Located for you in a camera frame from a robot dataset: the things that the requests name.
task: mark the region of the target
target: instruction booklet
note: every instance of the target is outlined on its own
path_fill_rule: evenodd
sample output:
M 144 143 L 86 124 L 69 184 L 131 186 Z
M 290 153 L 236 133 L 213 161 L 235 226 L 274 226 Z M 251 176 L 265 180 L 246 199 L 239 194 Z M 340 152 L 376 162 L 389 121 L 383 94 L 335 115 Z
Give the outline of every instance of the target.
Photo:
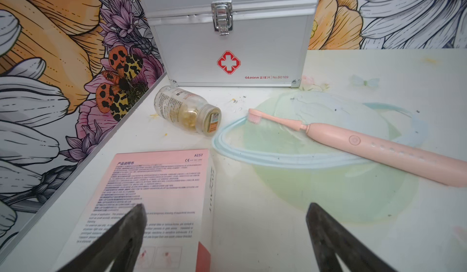
M 207 149 L 117 154 L 53 271 L 143 203 L 148 222 L 134 271 L 208 272 L 215 177 Z

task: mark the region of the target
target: flower mural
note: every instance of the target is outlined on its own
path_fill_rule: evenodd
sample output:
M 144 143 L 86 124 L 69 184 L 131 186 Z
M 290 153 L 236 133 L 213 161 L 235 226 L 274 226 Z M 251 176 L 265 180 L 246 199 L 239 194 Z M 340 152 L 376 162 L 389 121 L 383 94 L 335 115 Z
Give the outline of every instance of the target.
M 357 0 L 319 0 L 308 49 L 359 49 Z
M 319 0 L 308 49 L 452 47 L 467 47 L 467 0 Z
M 1 249 L 163 66 L 139 0 L 0 0 L 0 39 Z M 137 69 L 112 65 L 116 51 Z M 126 99 L 124 112 L 99 108 L 103 84 Z
M 467 0 L 367 0 L 364 48 L 467 46 Z

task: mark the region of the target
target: glass bottle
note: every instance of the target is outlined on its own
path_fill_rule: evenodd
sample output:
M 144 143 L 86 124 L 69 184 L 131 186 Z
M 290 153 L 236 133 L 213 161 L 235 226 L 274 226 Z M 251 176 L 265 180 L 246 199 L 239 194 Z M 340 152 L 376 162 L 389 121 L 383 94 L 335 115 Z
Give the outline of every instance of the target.
M 191 92 L 165 86 L 155 95 L 154 108 L 159 116 L 182 129 L 212 136 L 221 119 L 220 109 Z

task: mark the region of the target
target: toothbrush bristles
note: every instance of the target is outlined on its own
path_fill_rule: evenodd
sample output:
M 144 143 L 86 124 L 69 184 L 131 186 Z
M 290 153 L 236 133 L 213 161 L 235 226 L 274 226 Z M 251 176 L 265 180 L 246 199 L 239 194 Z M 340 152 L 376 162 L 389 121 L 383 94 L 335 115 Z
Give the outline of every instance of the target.
M 261 116 L 258 116 L 258 115 L 254 115 L 254 114 L 251 114 L 249 113 L 248 114 L 248 121 L 253 123 L 253 124 L 259 124 L 261 122 Z

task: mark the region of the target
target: painted butterfly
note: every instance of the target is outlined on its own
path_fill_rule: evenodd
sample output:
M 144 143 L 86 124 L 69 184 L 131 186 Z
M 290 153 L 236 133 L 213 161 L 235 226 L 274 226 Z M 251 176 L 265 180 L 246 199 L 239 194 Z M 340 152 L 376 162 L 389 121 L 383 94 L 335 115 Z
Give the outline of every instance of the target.
M 104 70 L 102 75 L 114 84 L 100 84 L 96 102 L 102 113 L 110 111 L 120 121 L 148 89 L 144 83 L 132 83 L 143 67 L 143 59 L 129 54 L 124 46 L 117 46 L 109 52 L 109 63 L 114 71 Z

